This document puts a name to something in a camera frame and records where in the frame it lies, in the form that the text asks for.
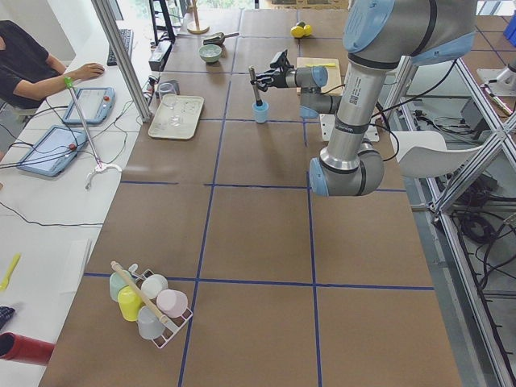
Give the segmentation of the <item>seated person's forearm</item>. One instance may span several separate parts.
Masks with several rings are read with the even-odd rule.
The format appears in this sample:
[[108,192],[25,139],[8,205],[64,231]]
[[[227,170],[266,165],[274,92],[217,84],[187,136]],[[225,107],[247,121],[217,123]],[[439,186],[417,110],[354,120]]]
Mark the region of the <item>seated person's forearm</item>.
[[31,100],[42,100],[48,96],[59,93],[66,88],[65,78],[68,77],[73,81],[81,78],[78,70],[73,70],[61,74],[57,77],[51,77],[36,83],[32,83],[26,80],[21,80],[15,87],[13,94],[28,98]]

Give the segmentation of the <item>seated person's hand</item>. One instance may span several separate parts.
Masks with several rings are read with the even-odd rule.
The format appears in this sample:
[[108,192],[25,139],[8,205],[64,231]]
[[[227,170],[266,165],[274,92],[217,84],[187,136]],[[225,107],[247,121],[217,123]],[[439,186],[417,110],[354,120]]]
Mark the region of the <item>seated person's hand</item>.
[[87,63],[80,68],[69,73],[69,77],[73,80],[86,81],[96,77],[100,77],[105,72],[105,68],[99,63]]

